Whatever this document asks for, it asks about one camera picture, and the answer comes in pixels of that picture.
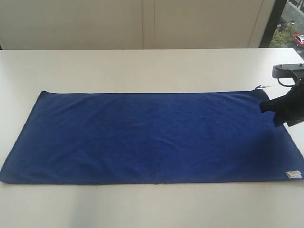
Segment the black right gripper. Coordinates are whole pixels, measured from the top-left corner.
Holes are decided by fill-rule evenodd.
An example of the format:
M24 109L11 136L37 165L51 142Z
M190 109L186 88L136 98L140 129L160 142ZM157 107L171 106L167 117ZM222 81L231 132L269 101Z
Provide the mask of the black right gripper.
M263 101L259 105L261 113L275 112L275 127L287 123L288 127L304 121L304 80L298 80L285 96Z

